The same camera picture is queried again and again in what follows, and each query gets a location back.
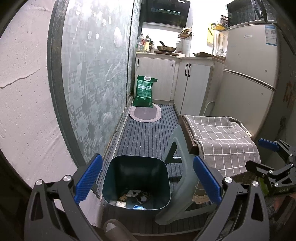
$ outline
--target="striped carpet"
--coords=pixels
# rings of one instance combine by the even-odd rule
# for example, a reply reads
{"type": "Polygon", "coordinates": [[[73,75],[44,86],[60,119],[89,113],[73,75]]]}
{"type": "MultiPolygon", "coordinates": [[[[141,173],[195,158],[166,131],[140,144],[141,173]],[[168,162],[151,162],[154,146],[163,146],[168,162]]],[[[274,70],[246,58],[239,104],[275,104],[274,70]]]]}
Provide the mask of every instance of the striped carpet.
{"type": "MultiPolygon", "coordinates": [[[[128,117],[121,140],[119,142],[119,155],[148,156],[162,159],[165,149],[174,129],[178,125],[178,119],[173,106],[159,105],[161,108],[161,119],[152,123],[143,123],[128,117]]],[[[178,181],[182,177],[182,163],[168,164],[171,191],[174,190],[178,181]]],[[[197,205],[193,203],[187,210],[203,207],[205,204],[197,205]]],[[[169,225],[158,225],[153,218],[132,220],[126,217],[124,220],[117,217],[116,213],[111,213],[108,208],[104,209],[102,223],[109,219],[118,219],[126,228],[136,234],[165,234],[176,232],[190,232],[190,230],[201,229],[207,219],[207,214],[180,219],[169,225]]]]}

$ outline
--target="black range hood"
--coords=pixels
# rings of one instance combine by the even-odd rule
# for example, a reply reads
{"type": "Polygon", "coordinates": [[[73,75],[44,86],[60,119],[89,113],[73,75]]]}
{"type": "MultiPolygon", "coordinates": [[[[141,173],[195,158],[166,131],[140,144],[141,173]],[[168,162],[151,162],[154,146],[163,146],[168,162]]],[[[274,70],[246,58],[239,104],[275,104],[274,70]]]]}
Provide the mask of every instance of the black range hood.
{"type": "Polygon", "coordinates": [[[146,0],[144,22],[185,27],[190,2],[186,0],[146,0]]]}

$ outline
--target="checkered cloth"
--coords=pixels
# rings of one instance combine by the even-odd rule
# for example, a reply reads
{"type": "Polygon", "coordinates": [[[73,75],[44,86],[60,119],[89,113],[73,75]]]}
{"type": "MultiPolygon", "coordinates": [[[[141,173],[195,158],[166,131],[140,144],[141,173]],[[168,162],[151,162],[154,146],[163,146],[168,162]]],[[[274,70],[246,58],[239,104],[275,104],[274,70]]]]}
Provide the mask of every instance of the checkered cloth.
{"type": "MultiPolygon", "coordinates": [[[[258,149],[243,124],[231,117],[183,115],[193,140],[201,146],[202,156],[210,167],[223,177],[233,177],[238,183],[249,184],[256,176],[246,170],[246,161],[261,163],[258,149]]],[[[208,202],[209,198],[198,183],[193,200],[208,202]]]]}

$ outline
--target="blue gripper pad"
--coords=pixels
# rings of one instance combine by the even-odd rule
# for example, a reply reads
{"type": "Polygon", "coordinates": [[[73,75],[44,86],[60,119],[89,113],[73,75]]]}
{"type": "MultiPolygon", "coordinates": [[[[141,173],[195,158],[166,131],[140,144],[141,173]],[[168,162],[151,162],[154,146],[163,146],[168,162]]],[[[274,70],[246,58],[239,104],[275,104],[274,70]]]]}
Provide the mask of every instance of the blue gripper pad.
{"type": "Polygon", "coordinates": [[[76,184],[74,200],[77,205],[86,199],[102,167],[103,158],[100,154],[97,154],[97,156],[92,159],[92,163],[88,166],[85,173],[76,184]]]}
{"type": "Polygon", "coordinates": [[[278,144],[276,144],[275,142],[272,142],[272,141],[260,139],[258,141],[258,145],[265,148],[265,149],[271,150],[271,151],[279,151],[278,144]]]}
{"type": "Polygon", "coordinates": [[[219,205],[222,201],[221,187],[200,156],[196,156],[193,159],[193,169],[210,200],[219,205]]]}

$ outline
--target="countertop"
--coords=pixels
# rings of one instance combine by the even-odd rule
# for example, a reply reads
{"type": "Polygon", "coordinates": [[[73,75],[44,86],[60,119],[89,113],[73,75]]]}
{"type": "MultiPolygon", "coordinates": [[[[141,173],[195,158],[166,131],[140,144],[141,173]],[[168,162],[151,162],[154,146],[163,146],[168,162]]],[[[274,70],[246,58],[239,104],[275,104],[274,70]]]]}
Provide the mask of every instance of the countertop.
{"type": "Polygon", "coordinates": [[[176,57],[166,54],[156,54],[156,53],[144,53],[144,52],[136,52],[137,57],[143,58],[161,58],[161,59],[169,59],[169,60],[176,60],[176,62],[186,61],[186,60],[210,60],[216,61],[222,64],[225,64],[224,61],[217,59],[215,57],[176,57]]]}

